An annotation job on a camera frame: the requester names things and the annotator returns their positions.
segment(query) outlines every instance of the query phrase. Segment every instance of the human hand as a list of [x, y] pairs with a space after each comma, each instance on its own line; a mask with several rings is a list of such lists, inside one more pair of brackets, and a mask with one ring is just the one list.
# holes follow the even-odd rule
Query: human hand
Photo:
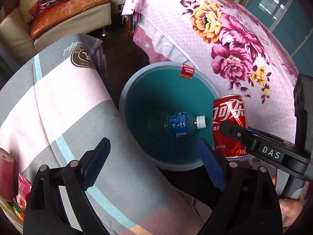
[[[276, 177], [272, 178], [273, 184], [276, 183]], [[279, 199], [281, 214], [286, 216], [283, 221], [283, 227], [289, 227], [297, 219], [305, 204], [304, 194], [301, 192], [298, 200]]]

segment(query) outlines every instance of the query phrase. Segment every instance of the round logo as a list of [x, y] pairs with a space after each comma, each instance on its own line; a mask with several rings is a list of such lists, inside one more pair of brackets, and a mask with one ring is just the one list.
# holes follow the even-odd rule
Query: round logo
[[71, 55], [71, 62], [77, 67], [92, 68], [96, 70], [90, 55], [84, 46], [79, 46], [73, 51]]

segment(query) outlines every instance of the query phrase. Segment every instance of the yellow flower print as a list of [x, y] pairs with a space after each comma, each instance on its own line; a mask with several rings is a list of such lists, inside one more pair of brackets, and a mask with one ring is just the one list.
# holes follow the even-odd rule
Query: yellow flower print
[[261, 65], [261, 66], [259, 67], [259, 70], [258, 70], [258, 71], [260, 72], [260, 74], [265, 75], [265, 74], [266, 74], [266, 67], [265, 67], [264, 65]]
[[259, 73], [257, 76], [257, 82], [260, 86], [263, 86], [266, 83], [266, 76], [264, 74]]
[[257, 82], [260, 75], [261, 74], [258, 71], [252, 71], [250, 75], [250, 79]]
[[270, 89], [269, 89], [269, 88], [264, 88], [264, 93], [265, 93], [266, 95], [269, 95], [269, 94], [270, 94]]
[[193, 30], [208, 44], [219, 41], [222, 27], [222, 23], [218, 21], [221, 16], [220, 7], [218, 3], [205, 1], [205, 4], [193, 10], [190, 18]]

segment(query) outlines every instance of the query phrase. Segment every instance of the pillow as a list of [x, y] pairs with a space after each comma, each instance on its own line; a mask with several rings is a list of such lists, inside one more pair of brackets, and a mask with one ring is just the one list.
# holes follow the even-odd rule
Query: pillow
[[23, 20], [29, 23], [39, 12], [39, 0], [20, 0], [18, 9]]

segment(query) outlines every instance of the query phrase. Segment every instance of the plastic water bottle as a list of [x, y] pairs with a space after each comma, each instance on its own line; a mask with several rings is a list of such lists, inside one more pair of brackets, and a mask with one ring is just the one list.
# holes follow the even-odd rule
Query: plastic water bottle
[[155, 136], [187, 137], [197, 129], [206, 128], [206, 117], [194, 117], [189, 112], [169, 114], [156, 110], [148, 119], [147, 130]]

